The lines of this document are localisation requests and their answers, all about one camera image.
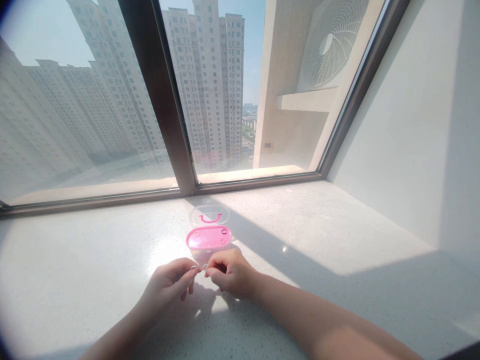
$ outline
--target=high-rise building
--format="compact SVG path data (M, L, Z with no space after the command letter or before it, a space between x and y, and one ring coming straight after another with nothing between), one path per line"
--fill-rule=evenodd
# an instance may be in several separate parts
M60 66L37 60L27 69L92 159L133 150L125 139L90 67Z
M0 58L1 198L95 173L77 137L1 38Z
M218 0L163 11L170 54L198 174L239 170L245 19L219 17Z
M90 64L123 137L131 142L153 176L172 176L172 166L118 2L98 0L97 5L92 0L67 1L95 58ZM108 118L98 121L109 123Z

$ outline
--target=white countertop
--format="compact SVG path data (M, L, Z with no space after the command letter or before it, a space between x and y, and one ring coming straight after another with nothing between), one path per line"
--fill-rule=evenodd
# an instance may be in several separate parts
M480 339L480 278L329 182L0 221L0 329L15 357L75 359L156 266L189 257L191 209L221 203L259 271L367 318L427 359ZM141 359L298 359L264 311L198 276Z

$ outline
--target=pink handle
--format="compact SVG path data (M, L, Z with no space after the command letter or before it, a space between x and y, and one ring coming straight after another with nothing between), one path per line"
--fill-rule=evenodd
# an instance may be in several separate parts
M216 218L216 220L213 220L213 221L207 221L207 220L204 220L204 216L203 215L198 215L201 220L204 222L204 223L207 223L207 224L211 224L211 223L216 223L218 220L220 220L220 216L222 216L222 214L218 214L218 217Z

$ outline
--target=window frame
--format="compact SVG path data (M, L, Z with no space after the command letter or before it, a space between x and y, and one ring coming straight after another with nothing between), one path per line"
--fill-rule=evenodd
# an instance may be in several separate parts
M13 206L0 200L0 219L325 180L410 0L385 0L316 171L209 184L198 183L195 175L159 1L118 0L118 3L178 187Z

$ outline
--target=sky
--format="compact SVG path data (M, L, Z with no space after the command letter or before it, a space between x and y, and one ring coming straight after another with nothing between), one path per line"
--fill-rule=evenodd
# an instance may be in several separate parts
M192 0L160 0L168 7L194 13ZM265 0L218 0L218 14L245 19L243 102L258 104L265 20ZM48 59L60 65L89 67L95 60L66 0L16 0L0 27L0 36L23 65Z

